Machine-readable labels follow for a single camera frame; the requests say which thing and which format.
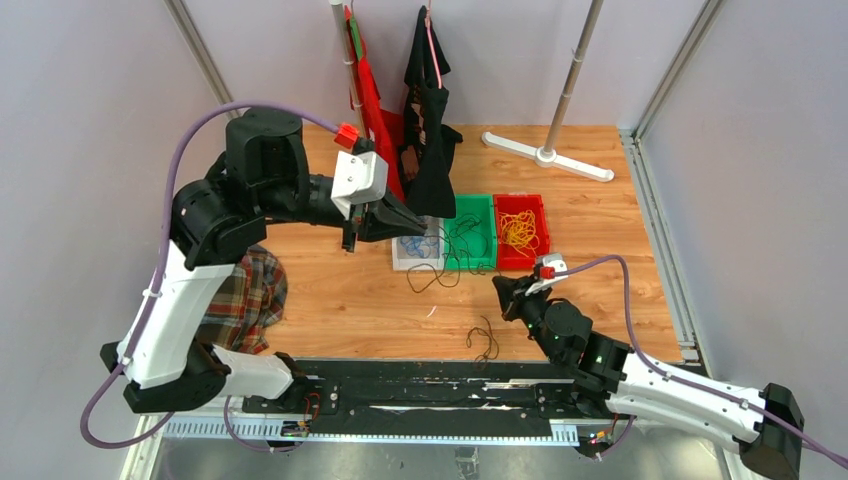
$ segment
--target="gray wall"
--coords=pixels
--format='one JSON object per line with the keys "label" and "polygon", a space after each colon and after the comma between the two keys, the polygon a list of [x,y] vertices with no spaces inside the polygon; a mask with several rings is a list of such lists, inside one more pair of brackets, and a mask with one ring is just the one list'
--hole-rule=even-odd
{"label": "gray wall", "polygon": [[[0,72],[0,477],[114,479],[126,452],[86,444],[80,411],[153,271],[167,161],[214,98],[155,1],[0,2]],[[106,440],[137,422],[123,384],[94,413]]]}
{"label": "gray wall", "polygon": [[[347,74],[327,0],[187,0],[236,98],[296,99],[351,121]],[[422,0],[356,0],[383,106],[397,111]],[[453,68],[446,120],[549,124],[590,0],[433,0]],[[703,0],[606,0],[566,123],[631,127]]]}
{"label": "gray wall", "polygon": [[845,2],[726,2],[645,140],[714,373],[789,386],[842,454],[846,22]]}

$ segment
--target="yellow cable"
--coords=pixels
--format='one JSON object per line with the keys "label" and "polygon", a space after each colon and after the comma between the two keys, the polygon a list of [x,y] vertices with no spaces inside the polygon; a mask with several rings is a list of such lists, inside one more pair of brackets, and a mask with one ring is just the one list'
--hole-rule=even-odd
{"label": "yellow cable", "polygon": [[536,256],[539,237],[536,236],[536,214],[532,210],[525,210],[516,215],[502,213],[498,221],[501,227],[501,244],[511,246],[525,257],[529,257],[530,254]]}

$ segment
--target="red clip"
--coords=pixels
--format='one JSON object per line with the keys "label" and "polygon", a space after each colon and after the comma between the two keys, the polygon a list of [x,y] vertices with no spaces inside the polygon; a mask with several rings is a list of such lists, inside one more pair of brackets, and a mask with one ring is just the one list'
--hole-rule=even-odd
{"label": "red clip", "polygon": [[539,276],[545,280],[553,280],[555,273],[554,267],[542,267],[539,269]]}
{"label": "red clip", "polygon": [[359,139],[359,130],[349,123],[339,125],[339,133],[336,134],[336,143],[346,149],[351,149],[356,140]]}

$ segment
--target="wooden table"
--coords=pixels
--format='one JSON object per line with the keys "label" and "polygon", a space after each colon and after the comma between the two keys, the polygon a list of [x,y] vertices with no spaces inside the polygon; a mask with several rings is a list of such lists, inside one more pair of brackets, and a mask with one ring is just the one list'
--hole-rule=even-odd
{"label": "wooden table", "polygon": [[[560,154],[612,169],[599,183],[488,148],[490,130],[529,145],[541,145],[547,127],[459,126],[451,180],[457,193],[539,193],[547,212],[551,248],[569,266],[618,253],[630,267],[632,314],[639,340],[660,360],[681,359],[624,152],[614,127],[564,127]],[[339,147],[314,126],[304,131],[310,172],[332,175]],[[271,348],[295,357],[415,358],[472,360],[486,349],[475,336],[488,317],[500,344],[499,360],[544,360],[524,325],[501,320],[491,275],[462,274],[455,288],[433,285],[415,294],[406,274],[392,271],[388,241],[357,243],[354,254],[340,245],[341,231],[310,225],[269,227],[263,245],[282,261],[289,293],[282,322],[268,329]],[[521,276],[525,272],[508,272]],[[432,273],[411,274],[423,285]],[[621,269],[606,263],[560,282],[553,296],[568,298],[595,321],[594,328],[627,341]],[[436,307],[435,312],[428,314]]]}

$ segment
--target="clothes hanger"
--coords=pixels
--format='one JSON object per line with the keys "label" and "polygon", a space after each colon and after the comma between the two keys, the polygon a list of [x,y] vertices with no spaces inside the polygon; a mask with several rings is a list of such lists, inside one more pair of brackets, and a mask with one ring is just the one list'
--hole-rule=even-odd
{"label": "clothes hanger", "polygon": [[424,17],[424,26],[427,27],[427,40],[430,41],[430,53],[433,55],[433,68],[436,69],[436,78],[439,81],[439,90],[442,89],[442,72],[439,71],[439,59],[436,57],[436,47],[433,44],[433,29],[430,27],[430,8],[433,0],[427,0],[427,16]]}

